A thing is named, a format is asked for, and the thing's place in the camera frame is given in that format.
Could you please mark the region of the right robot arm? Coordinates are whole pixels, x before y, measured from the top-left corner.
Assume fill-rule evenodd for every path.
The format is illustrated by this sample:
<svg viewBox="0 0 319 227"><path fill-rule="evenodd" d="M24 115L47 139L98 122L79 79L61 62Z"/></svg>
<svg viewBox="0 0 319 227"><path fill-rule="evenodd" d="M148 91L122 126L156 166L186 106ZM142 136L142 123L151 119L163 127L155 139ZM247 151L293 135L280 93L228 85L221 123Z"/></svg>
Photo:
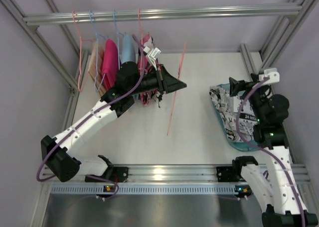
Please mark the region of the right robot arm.
<svg viewBox="0 0 319 227"><path fill-rule="evenodd" d="M229 78L230 96L242 92L238 108L249 102L257 119L253 127L254 148L263 153L270 180L261 173L260 165L252 156L237 157L233 167L251 188L262 211L265 227L316 227L316 214L308 212L294 178L290 162L288 139L283 121L289 116L288 99L283 95L266 95L272 84L279 82L277 71L251 75L252 81Z"/></svg>

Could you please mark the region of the blue hanger of magenta trousers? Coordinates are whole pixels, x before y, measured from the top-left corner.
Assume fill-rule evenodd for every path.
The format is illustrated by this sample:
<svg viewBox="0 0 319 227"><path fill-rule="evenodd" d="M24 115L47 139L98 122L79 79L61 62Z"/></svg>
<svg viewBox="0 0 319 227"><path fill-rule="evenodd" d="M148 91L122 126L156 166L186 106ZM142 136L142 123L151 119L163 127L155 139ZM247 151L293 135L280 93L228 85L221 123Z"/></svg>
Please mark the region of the blue hanger of magenta trousers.
<svg viewBox="0 0 319 227"><path fill-rule="evenodd" d="M89 11L89 18L90 18L90 22L91 22L92 27L93 27L94 32L95 32L95 41L93 42L89 74L90 74L91 78L93 79L95 92L99 93L101 86L102 86L103 79L104 79L104 76L102 76L102 80L98 81L99 67L100 67L99 59L101 59L101 55L99 53L99 47L100 47L99 38L102 37L106 40L107 36L103 36L99 33L98 28L95 24L95 19L93 18L93 11L91 11L91 10Z"/></svg>

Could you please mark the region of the magenta trousers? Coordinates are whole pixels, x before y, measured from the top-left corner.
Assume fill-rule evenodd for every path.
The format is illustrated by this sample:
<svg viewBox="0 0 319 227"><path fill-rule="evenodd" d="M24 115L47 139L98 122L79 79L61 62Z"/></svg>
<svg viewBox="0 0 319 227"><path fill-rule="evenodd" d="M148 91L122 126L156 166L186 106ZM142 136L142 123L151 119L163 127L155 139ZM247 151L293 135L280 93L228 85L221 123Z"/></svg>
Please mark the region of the magenta trousers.
<svg viewBox="0 0 319 227"><path fill-rule="evenodd" d="M116 74L119 70L118 58L117 45L113 40L107 39L102 65L103 83L107 91L115 84Z"/></svg>

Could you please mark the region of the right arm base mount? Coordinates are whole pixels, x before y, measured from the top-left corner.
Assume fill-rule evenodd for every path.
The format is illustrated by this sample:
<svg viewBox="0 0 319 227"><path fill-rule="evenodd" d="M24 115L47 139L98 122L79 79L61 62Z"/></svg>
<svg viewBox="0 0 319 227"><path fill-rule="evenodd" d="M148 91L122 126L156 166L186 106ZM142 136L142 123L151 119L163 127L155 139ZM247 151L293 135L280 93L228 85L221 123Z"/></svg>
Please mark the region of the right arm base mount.
<svg viewBox="0 0 319 227"><path fill-rule="evenodd" d="M220 183L226 182L245 182L239 170L232 166L218 166L216 167L217 181Z"/></svg>

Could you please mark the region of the light blue trousers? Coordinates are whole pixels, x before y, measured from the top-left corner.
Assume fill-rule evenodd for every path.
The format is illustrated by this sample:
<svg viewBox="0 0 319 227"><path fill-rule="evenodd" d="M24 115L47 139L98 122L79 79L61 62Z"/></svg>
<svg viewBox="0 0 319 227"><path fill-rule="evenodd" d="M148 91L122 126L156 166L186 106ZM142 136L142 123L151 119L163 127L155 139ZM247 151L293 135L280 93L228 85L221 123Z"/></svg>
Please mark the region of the light blue trousers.
<svg viewBox="0 0 319 227"><path fill-rule="evenodd" d="M136 52L131 36L124 33L122 41L122 64L126 62L136 63Z"/></svg>

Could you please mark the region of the pink hanger of camouflage trousers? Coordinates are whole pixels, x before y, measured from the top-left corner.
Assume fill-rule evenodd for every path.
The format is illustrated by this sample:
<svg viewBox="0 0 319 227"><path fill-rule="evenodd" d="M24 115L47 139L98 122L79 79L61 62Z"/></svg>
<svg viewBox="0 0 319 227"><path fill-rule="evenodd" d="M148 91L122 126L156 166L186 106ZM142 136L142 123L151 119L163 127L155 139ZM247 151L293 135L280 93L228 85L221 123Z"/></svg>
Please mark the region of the pink hanger of camouflage trousers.
<svg viewBox="0 0 319 227"><path fill-rule="evenodd" d="M141 19L140 19L140 8L138 8L138 23L139 23L139 30L140 30L140 35L141 35L140 43L141 43L141 45L144 45L144 42L143 42L144 31L143 31L143 27L142 27L142 23L141 23ZM140 52L140 71L142 70L142 66L143 66L144 61L145 61L145 58L142 58L142 53ZM145 74L148 73L147 68L148 68L148 65L146 65Z"/></svg>

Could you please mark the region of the pink camouflage trousers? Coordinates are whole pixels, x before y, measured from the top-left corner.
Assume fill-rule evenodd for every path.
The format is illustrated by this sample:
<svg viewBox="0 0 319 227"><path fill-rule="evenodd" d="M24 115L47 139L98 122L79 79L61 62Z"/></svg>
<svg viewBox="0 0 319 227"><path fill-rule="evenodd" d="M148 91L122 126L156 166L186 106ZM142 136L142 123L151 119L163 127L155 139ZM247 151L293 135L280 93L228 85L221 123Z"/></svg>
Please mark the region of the pink camouflage trousers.
<svg viewBox="0 0 319 227"><path fill-rule="evenodd" d="M149 32L146 35L142 36L141 45L143 46L143 49L146 48L149 50L155 47L153 37L150 35ZM146 52L143 53L144 59L142 59L141 53L139 52L138 66L140 73L142 72L143 67L145 67L145 75L154 73L155 67L149 63ZM139 100L142 102L143 106L147 106L150 103L151 99L155 101L158 100L158 102L160 103L162 101L162 94L158 90L147 91L139 94Z"/></svg>

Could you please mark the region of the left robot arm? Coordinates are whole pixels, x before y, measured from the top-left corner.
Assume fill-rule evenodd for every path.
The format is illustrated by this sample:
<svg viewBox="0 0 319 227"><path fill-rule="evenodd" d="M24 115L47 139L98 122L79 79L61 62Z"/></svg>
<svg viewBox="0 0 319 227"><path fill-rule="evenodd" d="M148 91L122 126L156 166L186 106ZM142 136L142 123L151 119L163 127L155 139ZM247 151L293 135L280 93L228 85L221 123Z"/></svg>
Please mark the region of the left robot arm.
<svg viewBox="0 0 319 227"><path fill-rule="evenodd" d="M105 178L111 162L103 155L88 158L78 152L85 143L108 123L124 114L134 103L133 96L158 90L169 94L184 89L187 84L172 76L164 67L148 74L140 74L138 65L129 61L121 65L116 81L94 107L76 123L54 137L41 140L41 152L45 165L61 182L77 175Z"/></svg>

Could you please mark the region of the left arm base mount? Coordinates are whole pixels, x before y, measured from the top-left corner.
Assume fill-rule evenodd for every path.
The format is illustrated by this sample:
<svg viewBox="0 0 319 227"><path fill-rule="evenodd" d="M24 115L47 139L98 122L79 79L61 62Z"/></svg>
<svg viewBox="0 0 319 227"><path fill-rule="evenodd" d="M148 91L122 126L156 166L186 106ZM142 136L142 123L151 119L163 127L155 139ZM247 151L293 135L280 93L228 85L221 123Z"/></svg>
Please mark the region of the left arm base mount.
<svg viewBox="0 0 319 227"><path fill-rule="evenodd" d="M109 182L109 183L124 183L126 182L129 175L129 168L126 166L113 166L108 167L106 171L100 175L86 175L85 182L87 183L99 183L99 182Z"/></svg>

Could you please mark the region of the peach striped trousers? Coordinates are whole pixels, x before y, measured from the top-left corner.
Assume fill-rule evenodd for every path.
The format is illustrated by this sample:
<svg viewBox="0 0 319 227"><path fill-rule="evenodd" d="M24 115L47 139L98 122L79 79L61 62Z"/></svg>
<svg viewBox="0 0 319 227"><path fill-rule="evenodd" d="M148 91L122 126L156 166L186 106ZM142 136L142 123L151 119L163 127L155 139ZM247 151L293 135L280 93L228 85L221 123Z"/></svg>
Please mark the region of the peach striped trousers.
<svg viewBox="0 0 319 227"><path fill-rule="evenodd" d="M97 41L93 42L92 53L89 62L89 75L92 78L94 84L94 90L101 97L105 92L106 88L103 84L102 78L102 65L104 59L104 48Z"/></svg>

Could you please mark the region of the aluminium hanging rail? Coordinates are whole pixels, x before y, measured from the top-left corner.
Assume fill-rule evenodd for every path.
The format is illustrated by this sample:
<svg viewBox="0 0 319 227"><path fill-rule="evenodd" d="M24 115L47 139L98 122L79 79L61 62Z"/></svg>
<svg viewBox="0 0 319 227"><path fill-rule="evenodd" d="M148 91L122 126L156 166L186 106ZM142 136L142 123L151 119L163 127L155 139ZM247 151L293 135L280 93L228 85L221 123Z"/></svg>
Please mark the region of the aluminium hanging rail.
<svg viewBox="0 0 319 227"><path fill-rule="evenodd" d="M192 18L222 18L249 16L297 15L302 10L298 3L256 4L198 8L141 9L126 11L86 11L72 13L27 14L23 18L29 26L69 24L73 22L112 22L135 20L164 20Z"/></svg>

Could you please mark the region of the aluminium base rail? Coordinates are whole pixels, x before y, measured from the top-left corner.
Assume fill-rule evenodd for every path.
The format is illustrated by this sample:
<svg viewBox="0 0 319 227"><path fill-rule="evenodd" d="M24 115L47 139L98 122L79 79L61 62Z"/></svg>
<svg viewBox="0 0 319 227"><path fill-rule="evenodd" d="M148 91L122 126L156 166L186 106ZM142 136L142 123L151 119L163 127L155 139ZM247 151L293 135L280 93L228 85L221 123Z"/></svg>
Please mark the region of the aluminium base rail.
<svg viewBox="0 0 319 227"><path fill-rule="evenodd" d="M232 166L231 164L204 164L204 165L142 165L142 164L114 164L114 166L126 166L129 175L125 183L137 184L226 184L220 183L216 177L216 167ZM310 184L311 180L304 164L293 164L292 171L297 184ZM67 182L61 182L53 178L54 184L82 184L85 183L85 175L80 174Z"/></svg>

